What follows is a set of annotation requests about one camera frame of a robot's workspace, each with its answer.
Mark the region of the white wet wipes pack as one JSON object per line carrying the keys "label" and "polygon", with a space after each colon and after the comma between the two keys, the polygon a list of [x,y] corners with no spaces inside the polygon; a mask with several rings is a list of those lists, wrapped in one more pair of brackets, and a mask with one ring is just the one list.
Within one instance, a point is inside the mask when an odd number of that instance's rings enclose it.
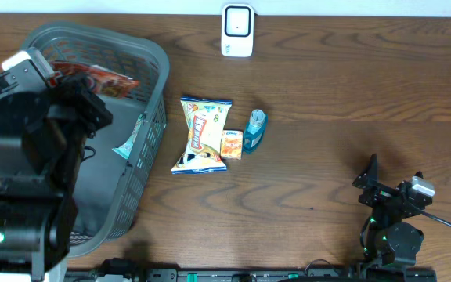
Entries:
{"label": "white wet wipes pack", "polygon": [[142,126],[143,123],[143,119],[144,119],[145,115],[144,114],[140,114],[137,118],[137,121],[134,125],[134,128],[132,130],[132,134],[128,137],[128,139],[120,146],[115,147],[112,149],[112,151],[118,155],[120,155],[121,157],[123,157],[125,160],[129,159],[129,156],[132,152],[132,148],[135,144],[136,141],[136,137],[139,133],[139,129]]}

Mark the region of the orange tissue pack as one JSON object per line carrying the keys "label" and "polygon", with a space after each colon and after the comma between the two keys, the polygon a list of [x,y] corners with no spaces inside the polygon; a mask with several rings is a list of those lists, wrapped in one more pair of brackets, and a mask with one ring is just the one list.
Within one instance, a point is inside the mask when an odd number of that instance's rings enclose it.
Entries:
{"label": "orange tissue pack", "polygon": [[243,152],[244,134],[237,130],[223,130],[221,140],[221,158],[240,160]]}

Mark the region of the yellow snack chip bag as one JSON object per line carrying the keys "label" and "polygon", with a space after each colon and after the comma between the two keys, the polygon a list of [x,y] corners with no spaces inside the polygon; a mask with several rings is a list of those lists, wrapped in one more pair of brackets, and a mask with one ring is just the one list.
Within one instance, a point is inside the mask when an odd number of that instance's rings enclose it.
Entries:
{"label": "yellow snack chip bag", "polygon": [[233,101],[183,96],[180,102],[189,133],[185,151],[171,173],[178,175],[226,171],[220,150],[222,131]]}

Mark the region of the grey plastic shopping basket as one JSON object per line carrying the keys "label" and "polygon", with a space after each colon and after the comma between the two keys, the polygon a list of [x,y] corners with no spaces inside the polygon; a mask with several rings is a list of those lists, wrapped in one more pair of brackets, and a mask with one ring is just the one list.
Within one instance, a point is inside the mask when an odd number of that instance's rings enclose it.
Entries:
{"label": "grey plastic shopping basket", "polygon": [[[32,31],[21,48],[30,47],[49,62],[99,65],[140,83],[125,98],[102,98],[114,122],[88,140],[96,155],[81,166],[74,190],[79,213],[69,255],[79,257],[131,228],[166,127],[163,90],[170,64],[164,50],[150,40],[69,22]],[[128,139],[140,114],[145,117],[125,160],[112,149]]]}

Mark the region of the blue mouthwash bottle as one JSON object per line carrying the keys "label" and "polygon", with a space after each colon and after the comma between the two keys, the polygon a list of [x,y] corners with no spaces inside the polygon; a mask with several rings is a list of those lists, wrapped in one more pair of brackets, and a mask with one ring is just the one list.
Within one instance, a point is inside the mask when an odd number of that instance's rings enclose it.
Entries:
{"label": "blue mouthwash bottle", "polygon": [[250,154],[257,150],[262,142],[268,120],[268,115],[260,109],[251,112],[244,132],[243,152]]}

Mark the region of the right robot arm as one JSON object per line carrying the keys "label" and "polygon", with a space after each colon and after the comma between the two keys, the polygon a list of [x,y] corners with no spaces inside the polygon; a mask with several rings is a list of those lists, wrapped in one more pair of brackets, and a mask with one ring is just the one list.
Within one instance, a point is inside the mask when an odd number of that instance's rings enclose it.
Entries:
{"label": "right robot arm", "polygon": [[421,231],[403,221],[416,214],[407,202],[411,185],[403,182],[392,188],[380,183],[376,154],[352,185],[363,191],[359,203],[372,208],[360,234],[364,260],[356,265],[356,275],[405,281],[406,269],[415,266],[424,239]]}

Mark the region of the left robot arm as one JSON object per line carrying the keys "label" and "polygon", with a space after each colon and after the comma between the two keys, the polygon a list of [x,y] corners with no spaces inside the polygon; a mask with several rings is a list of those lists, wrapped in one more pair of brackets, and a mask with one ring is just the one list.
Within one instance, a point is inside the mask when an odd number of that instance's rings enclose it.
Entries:
{"label": "left robot arm", "polygon": [[54,88],[0,74],[0,274],[41,281],[129,226],[119,212],[132,166],[113,148],[142,112],[83,74]]}

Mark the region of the orange Top chocolate bar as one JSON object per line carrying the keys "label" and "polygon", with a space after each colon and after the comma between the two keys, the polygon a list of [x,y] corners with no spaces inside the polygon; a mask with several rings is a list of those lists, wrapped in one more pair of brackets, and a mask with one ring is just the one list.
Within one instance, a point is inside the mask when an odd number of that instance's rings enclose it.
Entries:
{"label": "orange Top chocolate bar", "polygon": [[49,64],[54,70],[53,76],[48,80],[51,87],[56,87],[66,77],[76,74],[85,75],[88,88],[95,94],[115,98],[126,97],[130,91],[139,86],[139,81],[99,65],[74,63],[64,60],[53,60]]}

